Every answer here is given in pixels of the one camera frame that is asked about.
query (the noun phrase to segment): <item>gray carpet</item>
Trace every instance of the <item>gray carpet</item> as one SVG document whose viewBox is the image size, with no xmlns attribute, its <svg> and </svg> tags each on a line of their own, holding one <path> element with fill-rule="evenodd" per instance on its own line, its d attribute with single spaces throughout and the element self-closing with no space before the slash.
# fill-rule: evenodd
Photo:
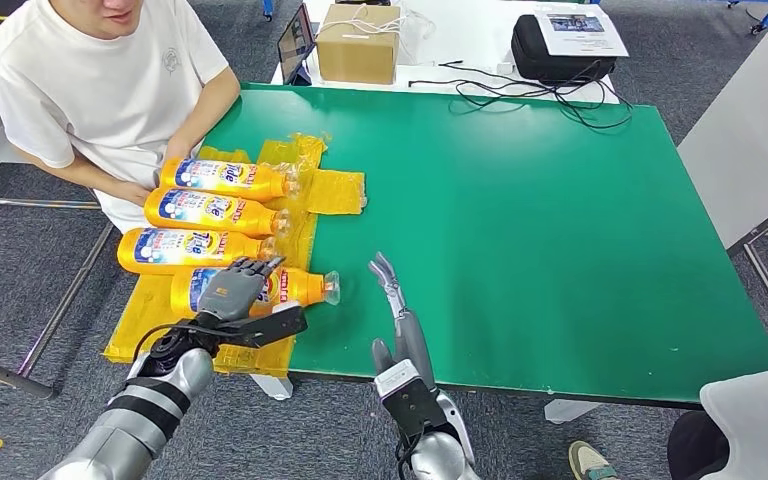
<svg viewBox="0 0 768 480">
<path fill-rule="evenodd" d="M 255 0 L 193 1 L 243 80 L 268 81 L 275 42 L 298 0 L 279 0 L 275 21 Z M 692 1 L 608 0 L 604 8 L 632 58 L 613 76 L 630 100 L 658 106 L 676 142 L 752 50 L 740 8 Z M 30 166 L 0 167 L 0 195 L 87 198 Z M 101 231 L 98 212 L 0 208 L 0 363 L 11 368 L 51 314 Z M 135 277 L 107 243 L 34 377 L 61 395 L 36 401 L 0 385 L 0 479 L 35 478 L 80 439 L 127 368 L 100 352 Z M 768 262 L 768 240 L 760 246 Z M 768 296 L 742 256 L 735 267 L 768 330 Z M 39 275 L 35 272 L 46 272 Z M 484 478 L 570 479 L 566 448 L 585 439 L 624 479 L 668 479 L 666 439 L 679 412 L 604 406 L 564 426 L 542 419 L 546 397 L 454 392 Z M 267 399 L 244 376 L 219 376 L 190 410 L 153 479 L 392 479 L 392 424 L 369 385 L 302 380 L 292 399 Z"/>
</svg>

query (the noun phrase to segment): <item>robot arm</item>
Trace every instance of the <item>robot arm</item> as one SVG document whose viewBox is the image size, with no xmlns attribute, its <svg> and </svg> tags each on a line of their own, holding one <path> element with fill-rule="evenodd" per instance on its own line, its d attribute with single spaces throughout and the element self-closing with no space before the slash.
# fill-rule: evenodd
<svg viewBox="0 0 768 480">
<path fill-rule="evenodd" d="M 399 478 L 407 463 L 420 480 L 479 480 L 463 417 L 434 381 L 419 319 L 407 308 L 393 266 L 380 252 L 369 269 L 384 288 L 395 330 L 395 356 L 380 338 L 372 342 L 375 388 L 399 428 Z"/>
<path fill-rule="evenodd" d="M 122 390 L 86 437 L 42 480 L 135 480 L 160 456 L 190 403 L 213 378 L 222 344 L 258 348 L 307 329 L 301 307 L 249 319 L 252 302 L 282 257 L 269 263 L 242 258 L 216 274 L 193 320 L 161 325 L 169 331 L 140 354 Z"/>
</svg>

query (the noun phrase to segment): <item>bottle label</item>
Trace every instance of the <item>bottle label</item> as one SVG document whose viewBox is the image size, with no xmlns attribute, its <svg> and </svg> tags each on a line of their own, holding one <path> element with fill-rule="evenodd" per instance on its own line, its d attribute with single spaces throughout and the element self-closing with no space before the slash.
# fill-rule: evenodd
<svg viewBox="0 0 768 480">
<path fill-rule="evenodd" d="M 281 270 L 281 280 L 278 286 L 278 303 L 284 303 L 290 299 L 290 274 Z"/>
<path fill-rule="evenodd" d="M 215 224 L 226 219 L 236 223 L 245 200 L 190 190 L 169 190 L 160 200 L 158 214 L 187 223 Z"/>
<path fill-rule="evenodd" d="M 221 257 L 228 234 L 146 228 L 137 238 L 134 259 L 139 263 L 183 264 L 187 259 Z"/>
<path fill-rule="evenodd" d="M 286 278 L 287 271 L 284 269 L 279 269 L 269 274 L 269 277 L 263 282 L 263 290 L 260 291 L 255 302 L 262 304 L 274 303 L 274 300 L 279 296 L 281 285 L 286 286 Z"/>
<path fill-rule="evenodd" d="M 207 190 L 220 186 L 251 188 L 255 173 L 255 165 L 190 159 L 178 165 L 175 185 Z"/>
<path fill-rule="evenodd" d="M 197 268 L 193 270 L 193 276 L 190 278 L 190 310 L 198 311 L 198 300 L 201 298 L 210 279 L 216 275 L 221 268 Z"/>
</svg>

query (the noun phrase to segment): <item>monitor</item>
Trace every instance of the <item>monitor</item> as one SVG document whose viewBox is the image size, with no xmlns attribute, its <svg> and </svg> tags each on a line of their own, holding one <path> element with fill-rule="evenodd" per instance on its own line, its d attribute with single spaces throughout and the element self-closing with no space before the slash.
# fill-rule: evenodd
<svg viewBox="0 0 768 480">
<path fill-rule="evenodd" d="M 314 47 L 313 28 L 304 2 L 290 20 L 281 38 L 278 39 L 278 62 L 284 84 L 293 84 L 297 80 L 302 62 Z"/>
</svg>

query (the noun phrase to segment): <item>man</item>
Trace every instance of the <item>man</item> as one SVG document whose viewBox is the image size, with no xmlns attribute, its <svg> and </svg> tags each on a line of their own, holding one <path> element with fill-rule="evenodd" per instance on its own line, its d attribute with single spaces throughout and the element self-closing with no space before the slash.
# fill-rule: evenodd
<svg viewBox="0 0 768 480">
<path fill-rule="evenodd" d="M 123 232 L 166 158 L 239 96 L 186 0 L 28 0 L 0 26 L 0 114 L 22 157 L 92 188 Z"/>
<path fill-rule="evenodd" d="M 704 412 L 682 415 L 670 432 L 673 480 L 768 479 L 768 370 L 709 383 Z M 605 458 L 584 442 L 569 449 L 576 480 L 618 480 Z"/>
</svg>

